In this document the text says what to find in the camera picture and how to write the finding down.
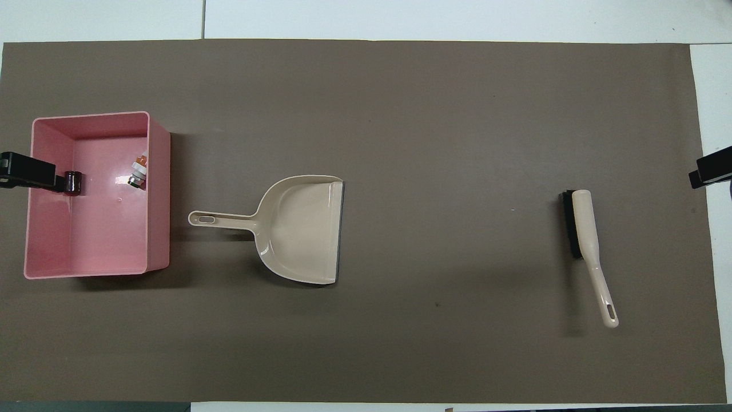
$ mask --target small bottle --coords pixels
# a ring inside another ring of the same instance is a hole
[[[127,181],[131,186],[140,188],[147,179],[147,150],[132,164],[132,176]]]
[[[64,193],[69,196],[78,196],[81,194],[81,172],[75,170],[67,170],[64,174],[66,177],[66,187]]]

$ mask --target white table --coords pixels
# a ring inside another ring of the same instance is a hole
[[[704,154],[732,145],[729,0],[2,0],[2,42],[310,38],[691,45]],[[732,202],[708,187],[714,279],[732,399]],[[203,402],[220,411],[456,411],[619,405]]]

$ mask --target beige dustpan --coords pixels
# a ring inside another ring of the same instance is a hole
[[[343,181],[333,176],[293,176],[275,183],[251,216],[195,210],[193,226],[254,233],[262,262],[298,282],[330,284],[338,267]]]

